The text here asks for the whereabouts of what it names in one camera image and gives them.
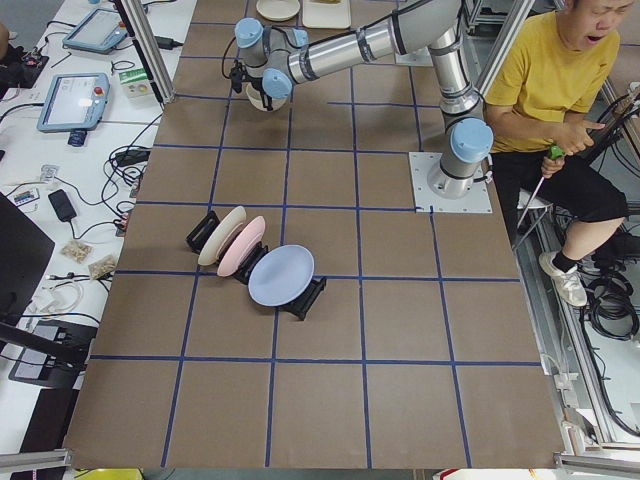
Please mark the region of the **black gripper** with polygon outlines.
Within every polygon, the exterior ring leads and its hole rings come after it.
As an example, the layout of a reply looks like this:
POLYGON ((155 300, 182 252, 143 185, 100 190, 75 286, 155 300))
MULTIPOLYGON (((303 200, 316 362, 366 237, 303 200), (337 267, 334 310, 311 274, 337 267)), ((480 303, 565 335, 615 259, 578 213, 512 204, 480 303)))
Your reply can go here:
POLYGON ((230 70, 229 79, 232 89, 236 93, 246 93, 246 84, 251 83, 260 91, 262 106, 266 111, 273 111, 272 98, 264 91, 262 80, 249 74, 246 66, 239 60, 234 61, 234 65, 230 70))

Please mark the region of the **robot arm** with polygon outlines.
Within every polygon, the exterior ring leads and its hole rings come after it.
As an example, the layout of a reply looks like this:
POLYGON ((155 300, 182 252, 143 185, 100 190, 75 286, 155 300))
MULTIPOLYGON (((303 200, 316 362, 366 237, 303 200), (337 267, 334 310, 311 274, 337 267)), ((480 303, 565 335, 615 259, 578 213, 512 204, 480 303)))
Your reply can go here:
POLYGON ((466 74, 457 1, 416 1, 355 30, 310 42, 302 29, 265 26, 251 17, 235 26, 238 57, 228 79, 235 92, 251 85, 262 106, 288 99, 295 86, 383 57, 428 50, 441 94, 447 145, 427 177, 446 199, 464 197, 494 135, 481 117, 482 96, 466 74))

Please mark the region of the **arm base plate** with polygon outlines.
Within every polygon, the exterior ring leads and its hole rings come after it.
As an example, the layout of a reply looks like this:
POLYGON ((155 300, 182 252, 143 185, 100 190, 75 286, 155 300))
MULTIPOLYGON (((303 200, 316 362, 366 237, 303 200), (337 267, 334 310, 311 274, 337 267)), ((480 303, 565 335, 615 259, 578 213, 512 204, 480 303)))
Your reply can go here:
POLYGON ((409 170, 417 213, 492 214, 482 163, 471 177, 448 177, 440 165, 440 152, 410 152, 409 170))
POLYGON ((406 54, 394 54, 395 63, 404 66, 432 67, 433 60, 427 47, 406 54))

